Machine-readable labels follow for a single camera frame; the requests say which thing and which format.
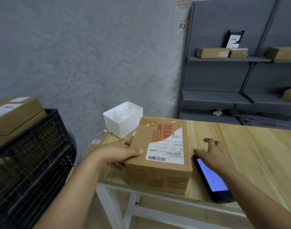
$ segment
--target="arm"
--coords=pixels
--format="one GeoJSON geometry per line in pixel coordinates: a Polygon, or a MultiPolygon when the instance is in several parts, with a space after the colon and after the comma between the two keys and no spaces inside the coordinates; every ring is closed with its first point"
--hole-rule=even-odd
{"type": "Polygon", "coordinates": [[[119,168],[115,162],[141,153],[142,150],[129,149],[129,142],[125,139],[103,145],[91,152],[33,229],[82,228],[102,166],[108,163],[119,168]]]}
{"type": "Polygon", "coordinates": [[[208,152],[194,150],[199,158],[225,182],[255,229],[291,229],[291,213],[236,171],[222,142],[205,138],[208,152]]]}

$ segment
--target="forearm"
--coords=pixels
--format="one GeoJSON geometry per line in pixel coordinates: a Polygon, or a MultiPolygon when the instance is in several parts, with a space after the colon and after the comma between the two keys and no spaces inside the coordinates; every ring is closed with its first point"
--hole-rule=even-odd
{"type": "Polygon", "coordinates": [[[291,229],[291,213],[233,169],[219,174],[255,229],[291,229]]]}
{"type": "Polygon", "coordinates": [[[89,154],[75,170],[34,229],[82,228],[94,195],[102,161],[89,154]]]}

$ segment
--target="white table frame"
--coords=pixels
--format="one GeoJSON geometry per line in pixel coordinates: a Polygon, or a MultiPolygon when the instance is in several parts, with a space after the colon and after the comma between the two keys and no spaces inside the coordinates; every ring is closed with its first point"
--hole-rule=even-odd
{"type": "Polygon", "coordinates": [[[197,221],[194,219],[189,219],[189,218],[172,215],[165,212],[156,211],[153,209],[138,206],[136,205],[136,203],[139,202],[140,196],[150,196],[150,197],[159,198],[159,199],[163,199],[167,201],[178,202],[185,205],[192,205],[199,208],[204,208],[204,209],[228,213],[231,215],[246,217],[245,214],[239,213],[239,212],[233,212],[233,211],[225,210],[221,208],[215,208],[211,206],[163,197],[163,196],[150,194],[146,192],[140,192],[140,191],[126,189],[122,187],[116,187],[116,186],[104,184],[104,183],[97,184],[96,192],[98,194],[98,197],[102,203],[102,206],[105,210],[105,213],[113,229],[129,229],[133,215],[155,220],[162,223],[167,223],[167,224],[174,225],[177,227],[187,228],[187,229],[228,229],[229,228],[229,227],[223,227],[223,226],[219,226],[219,225],[215,225],[211,223],[197,221]],[[116,190],[121,190],[121,191],[126,191],[126,192],[131,193],[124,218],[122,217],[122,214],[120,211],[118,199],[116,196],[116,190]]]}

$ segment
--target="wall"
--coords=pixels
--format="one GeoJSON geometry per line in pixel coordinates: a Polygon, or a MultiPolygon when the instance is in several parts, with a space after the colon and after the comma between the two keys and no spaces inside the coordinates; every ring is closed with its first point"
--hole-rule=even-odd
{"type": "Polygon", "coordinates": [[[175,117],[188,9],[176,0],[0,0],[0,97],[58,108],[84,151],[125,101],[175,117]]]}

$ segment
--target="wooden tabletop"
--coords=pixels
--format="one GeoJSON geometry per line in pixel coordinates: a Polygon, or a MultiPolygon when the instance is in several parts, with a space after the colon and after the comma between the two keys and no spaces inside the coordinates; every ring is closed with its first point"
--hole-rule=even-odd
{"type": "MultiPolygon", "coordinates": [[[[222,141],[236,169],[264,193],[291,211],[291,130],[202,121],[188,121],[187,125],[191,155],[194,148],[207,150],[208,145],[203,142],[203,138],[210,137],[222,141]]],[[[133,133],[126,138],[132,140],[133,133]]],[[[96,138],[101,142],[91,144],[85,151],[84,157],[101,144],[119,140],[115,135],[104,130],[96,138]]],[[[116,171],[109,167],[102,170],[99,182],[132,189],[126,182],[124,171],[116,171]]],[[[195,165],[185,196],[161,192],[156,194],[242,212],[236,202],[224,205],[213,203],[195,165]]]]}

